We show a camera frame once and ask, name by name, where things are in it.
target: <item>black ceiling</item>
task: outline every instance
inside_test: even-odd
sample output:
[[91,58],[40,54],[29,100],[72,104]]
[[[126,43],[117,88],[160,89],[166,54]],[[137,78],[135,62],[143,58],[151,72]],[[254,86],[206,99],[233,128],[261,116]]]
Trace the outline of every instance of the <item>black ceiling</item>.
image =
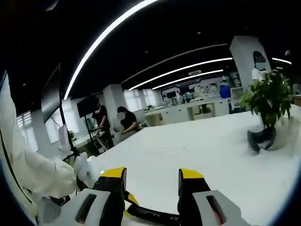
[[[116,18],[141,0],[60,0],[49,12],[25,17],[17,24],[7,48],[11,91],[19,113],[39,106],[41,91],[61,63],[62,84],[67,85],[91,44]],[[172,56],[201,47],[230,44],[234,35],[259,36],[268,55],[283,57],[274,38],[275,20],[254,16],[249,1],[159,0],[119,25],[98,46],[80,71],[70,95],[84,97],[121,83],[134,74]],[[231,57],[229,46],[193,51],[152,67],[127,80],[128,89],[180,67]],[[191,71],[234,67],[233,61],[200,65],[152,81],[141,88],[170,82]]]

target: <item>white cabinet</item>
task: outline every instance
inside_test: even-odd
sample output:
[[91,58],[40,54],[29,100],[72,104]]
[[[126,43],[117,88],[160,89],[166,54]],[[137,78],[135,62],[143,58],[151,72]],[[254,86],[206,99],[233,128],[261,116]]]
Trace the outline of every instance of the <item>white cabinet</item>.
[[229,114],[229,104],[228,100],[216,101],[214,104],[215,116],[223,116]]
[[162,113],[162,119],[164,125],[191,120],[187,107],[166,109]]

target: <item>window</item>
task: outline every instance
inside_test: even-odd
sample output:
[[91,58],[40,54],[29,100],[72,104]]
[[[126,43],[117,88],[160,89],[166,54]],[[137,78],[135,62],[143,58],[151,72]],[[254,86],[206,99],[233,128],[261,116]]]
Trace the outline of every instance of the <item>window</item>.
[[32,127],[31,112],[26,112],[19,115],[17,117],[17,123],[21,130],[21,134],[25,139],[25,142],[29,145],[32,151],[36,152],[39,147]]
[[142,109],[142,103],[139,96],[139,91],[134,89],[131,91],[124,91],[124,98],[127,103],[127,108],[131,112],[135,112]]
[[155,92],[153,90],[144,89],[143,94],[144,94],[144,98],[145,98],[147,106],[149,106],[149,105],[157,106],[158,105],[158,103],[156,101]]
[[[67,99],[63,101],[62,105],[68,130],[72,130],[74,133],[78,133],[79,126],[76,121],[75,112],[72,108],[71,100]],[[53,144],[59,141],[58,129],[63,126],[59,108],[53,113],[51,118],[46,121],[45,126],[50,143]]]

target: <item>person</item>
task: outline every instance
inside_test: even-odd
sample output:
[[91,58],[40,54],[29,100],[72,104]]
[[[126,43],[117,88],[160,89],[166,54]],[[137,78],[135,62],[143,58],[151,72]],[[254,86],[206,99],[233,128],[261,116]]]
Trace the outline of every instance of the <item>person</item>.
[[117,118],[120,119],[122,127],[120,137],[121,141],[134,135],[139,130],[136,116],[125,107],[120,106],[117,108]]
[[266,69],[265,66],[265,58],[264,56],[258,52],[253,52],[253,59],[254,59],[254,69],[252,70],[252,79],[253,81],[258,80],[262,81],[264,72]]
[[110,133],[110,123],[108,120],[107,109],[100,103],[98,99],[97,106],[98,110],[92,114],[92,118],[94,119],[94,124],[96,121],[97,125],[101,128],[101,131],[104,132],[101,138],[107,143],[108,148],[110,149],[114,147],[114,143]]
[[0,162],[6,183],[28,219],[37,224],[36,194],[57,199],[83,189],[82,164],[76,170],[67,163],[50,160],[31,151],[16,121],[16,108],[10,95],[7,73],[0,74]]

